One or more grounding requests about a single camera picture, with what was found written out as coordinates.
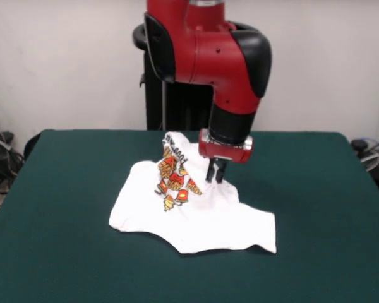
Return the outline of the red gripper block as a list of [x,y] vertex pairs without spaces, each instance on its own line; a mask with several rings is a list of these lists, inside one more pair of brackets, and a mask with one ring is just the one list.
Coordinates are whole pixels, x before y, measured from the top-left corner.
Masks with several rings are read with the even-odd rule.
[[246,163],[253,151],[253,138],[247,136],[245,142],[242,145],[225,145],[212,139],[210,132],[207,128],[203,128],[199,134],[198,140],[199,154],[205,158],[210,158],[205,180],[212,182],[215,174],[215,159],[218,166],[216,172],[216,181],[221,183],[226,172],[228,161],[234,163]]

